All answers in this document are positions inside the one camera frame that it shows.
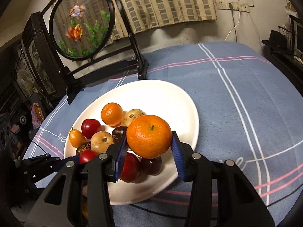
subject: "curtain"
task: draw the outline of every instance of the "curtain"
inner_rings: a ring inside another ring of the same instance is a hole
[[[109,43],[128,36],[114,4],[116,22]],[[213,0],[122,0],[122,5],[134,33],[181,22],[217,19]]]

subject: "tangerine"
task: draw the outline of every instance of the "tangerine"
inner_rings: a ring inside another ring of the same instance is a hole
[[[172,142],[169,124],[155,115],[143,115],[130,123],[126,132],[129,148],[145,159],[165,153]]]
[[[102,121],[109,126],[116,126],[120,124],[123,115],[122,107],[114,102],[106,104],[101,111]]]

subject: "electrical outlet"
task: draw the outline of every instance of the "electrical outlet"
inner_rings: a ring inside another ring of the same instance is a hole
[[[216,5],[218,9],[227,9],[225,1],[216,1]]]
[[[250,13],[249,5],[247,3],[241,3],[241,11]]]
[[[239,10],[239,3],[236,3],[236,2],[228,2],[228,9],[230,9],[229,8],[229,5],[232,5],[232,9],[233,10]]]

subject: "striped tablecloth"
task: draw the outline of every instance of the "striped tablecloth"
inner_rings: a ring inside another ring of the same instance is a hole
[[[148,79],[178,85],[196,104],[200,117],[196,151],[213,161],[234,160],[264,203],[273,204],[269,211],[278,224],[302,190],[303,99],[299,92],[270,62],[242,44],[174,46],[145,57],[150,63]],[[52,156],[63,158],[66,136],[82,111],[107,91],[132,81],[137,76],[125,72],[120,78],[85,88],[70,106],[64,97],[34,141]],[[40,154],[42,150],[32,143],[25,158]],[[52,177],[37,185],[45,187]],[[190,183],[177,179],[149,200],[113,206],[116,225],[183,226],[190,191]],[[216,187],[213,197],[215,214]]]

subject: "metal screw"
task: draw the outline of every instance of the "metal screw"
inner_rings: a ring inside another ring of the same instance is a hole
[[[199,153],[193,153],[191,156],[192,156],[194,159],[200,159],[200,158],[201,158],[201,154],[199,154]]]
[[[232,160],[227,160],[227,161],[226,161],[226,164],[227,164],[228,166],[234,166],[234,162],[233,162]]]
[[[73,162],[72,160],[70,160],[66,163],[67,167],[73,167],[74,165],[75,165],[75,162]]]
[[[99,159],[107,159],[107,154],[99,154]]]

